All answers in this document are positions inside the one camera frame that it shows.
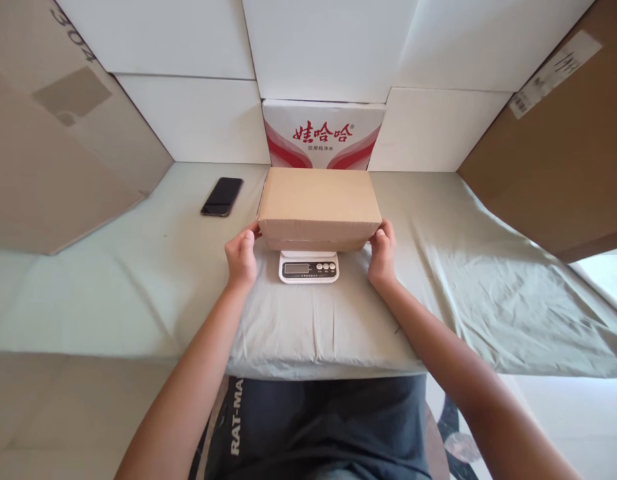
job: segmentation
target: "person's left hand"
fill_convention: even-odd
[[[227,287],[251,290],[257,277],[257,264],[253,255],[255,240],[262,236],[257,220],[229,241],[224,251],[229,262],[229,282]]]

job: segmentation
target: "black smartphone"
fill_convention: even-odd
[[[220,178],[200,212],[211,217],[228,217],[244,180]]]

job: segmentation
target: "leg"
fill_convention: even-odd
[[[229,379],[213,432],[206,478],[266,458],[314,415],[312,382]]]
[[[426,375],[337,381],[327,405],[352,443],[428,471]]]

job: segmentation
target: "cardboard box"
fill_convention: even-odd
[[[617,248],[617,0],[597,0],[458,170],[565,262]]]
[[[366,170],[386,105],[264,100],[273,167]]]
[[[0,248],[53,254],[173,160],[50,0],[0,0]]]
[[[366,171],[269,170],[257,220],[271,250],[359,250],[382,223]]]

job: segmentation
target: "red swoosh design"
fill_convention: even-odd
[[[381,127],[380,125],[373,132],[369,133],[367,137],[335,155],[326,168],[334,170],[366,170]]]
[[[307,154],[284,139],[266,120],[264,120],[264,128],[267,132],[273,167],[313,168]]]

